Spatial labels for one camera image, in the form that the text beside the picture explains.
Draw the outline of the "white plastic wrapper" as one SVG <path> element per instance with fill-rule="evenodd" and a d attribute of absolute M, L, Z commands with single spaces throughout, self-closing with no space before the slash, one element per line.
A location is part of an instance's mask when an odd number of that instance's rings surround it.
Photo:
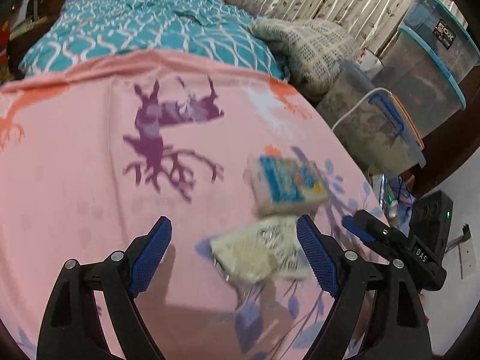
<path fill-rule="evenodd" d="M 245 284 L 302 281 L 310 272 L 296 233 L 295 216 L 273 216 L 210 241 L 213 261 Z"/>

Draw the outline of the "blue crumpled clothes pile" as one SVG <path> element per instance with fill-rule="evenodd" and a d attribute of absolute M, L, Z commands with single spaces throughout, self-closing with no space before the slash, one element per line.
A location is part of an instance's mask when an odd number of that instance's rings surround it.
<path fill-rule="evenodd" d="M 378 207 L 372 209 L 371 214 L 377 218 L 384 215 L 391 227 L 408 236 L 416 198 L 410 193 L 404 180 L 400 176 L 388 179 L 384 174 L 379 174 L 372 175 L 369 181 L 378 203 Z"/>

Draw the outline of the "orange lidded flat box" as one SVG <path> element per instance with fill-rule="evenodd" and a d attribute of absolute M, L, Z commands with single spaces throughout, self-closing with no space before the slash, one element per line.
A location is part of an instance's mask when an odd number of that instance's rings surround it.
<path fill-rule="evenodd" d="M 403 113 L 403 116 L 404 118 L 408 121 L 408 124 L 410 125 L 411 127 L 411 130 L 412 132 L 414 133 L 415 137 L 416 137 L 416 140 L 417 140 L 417 143 L 419 144 L 419 147 L 421 148 L 421 150 L 424 150 L 425 149 L 425 145 L 422 141 L 422 137 L 420 135 L 420 133 L 418 132 L 418 130 L 416 129 L 416 126 L 414 125 L 414 122 L 410 116 L 410 114 L 408 113 L 408 111 L 406 110 L 406 108 L 404 107 L 404 105 L 402 104 L 402 102 L 399 100 L 399 98 L 397 96 L 395 96 L 395 94 L 393 94 L 392 92 L 390 92 L 390 95 L 391 97 L 393 98 L 395 104 L 398 106 L 398 108 L 400 108 L 400 110 L 402 111 Z"/>

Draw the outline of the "middle clear bin teal lid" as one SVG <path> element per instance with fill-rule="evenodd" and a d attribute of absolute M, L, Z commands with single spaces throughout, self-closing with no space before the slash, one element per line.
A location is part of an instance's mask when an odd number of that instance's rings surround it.
<path fill-rule="evenodd" d="M 407 26 L 400 27 L 393 44 L 382 55 L 382 70 L 373 83 L 397 96 L 422 137 L 466 107 L 453 75 Z"/>

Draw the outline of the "clear bin teal lid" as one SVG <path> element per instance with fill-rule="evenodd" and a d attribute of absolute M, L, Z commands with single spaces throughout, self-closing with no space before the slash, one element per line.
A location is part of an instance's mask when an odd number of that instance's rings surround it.
<path fill-rule="evenodd" d="M 400 27 L 393 44 L 382 55 L 382 70 L 373 83 L 397 96 L 422 137 L 466 107 L 453 75 L 407 26 Z"/>
<path fill-rule="evenodd" d="M 439 0 L 412 0 L 402 26 L 413 30 L 438 55 L 457 83 L 479 65 L 479 48 Z"/>

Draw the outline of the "cream patterned pillow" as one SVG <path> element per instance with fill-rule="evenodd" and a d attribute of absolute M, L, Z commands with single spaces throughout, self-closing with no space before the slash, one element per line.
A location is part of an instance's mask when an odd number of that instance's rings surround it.
<path fill-rule="evenodd" d="M 338 78 L 342 61 L 354 62 L 360 47 L 348 31 L 323 19 L 258 18 L 249 32 L 263 41 L 286 69 L 289 83 L 306 99 L 321 99 Z"/>

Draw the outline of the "pink deer print blanket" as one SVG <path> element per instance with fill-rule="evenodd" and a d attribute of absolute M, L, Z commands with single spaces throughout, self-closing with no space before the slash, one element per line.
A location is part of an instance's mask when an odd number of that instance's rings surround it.
<path fill-rule="evenodd" d="M 174 51 L 96 58 L 1 87 L 1 321 L 30 358 L 61 267 L 125 249 L 161 216 L 172 241 L 137 307 L 169 359 L 300 359 L 332 306 L 315 277 L 267 283 L 244 306 L 213 238 L 256 221 L 251 158 L 313 161 L 329 188 L 318 228 L 377 201 L 292 86 Z"/>

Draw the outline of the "top clear bin teal lid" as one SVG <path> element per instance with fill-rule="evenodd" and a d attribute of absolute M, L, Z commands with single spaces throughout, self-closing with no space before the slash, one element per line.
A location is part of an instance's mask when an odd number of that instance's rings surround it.
<path fill-rule="evenodd" d="M 479 48 L 439 0 L 412 0 L 402 26 L 413 30 L 438 55 L 457 83 L 479 65 Z"/>

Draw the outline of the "teal white patterned bedsheet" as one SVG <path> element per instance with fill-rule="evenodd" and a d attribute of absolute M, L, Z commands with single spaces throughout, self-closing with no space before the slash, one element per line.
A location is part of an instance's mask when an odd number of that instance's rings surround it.
<path fill-rule="evenodd" d="M 224 0 L 66 0 L 19 71 L 30 77 L 97 57 L 170 49 L 285 80 L 287 69 L 248 31 L 253 20 Z"/>

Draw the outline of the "white wall socket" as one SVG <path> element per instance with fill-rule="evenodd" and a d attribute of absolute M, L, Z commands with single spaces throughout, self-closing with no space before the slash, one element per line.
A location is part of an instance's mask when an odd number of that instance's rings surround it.
<path fill-rule="evenodd" d="M 458 250 L 460 264 L 460 278 L 466 279 L 476 271 L 477 259 L 473 244 L 473 237 L 470 225 L 467 223 L 462 227 L 462 235 L 448 242 L 446 252 Z"/>

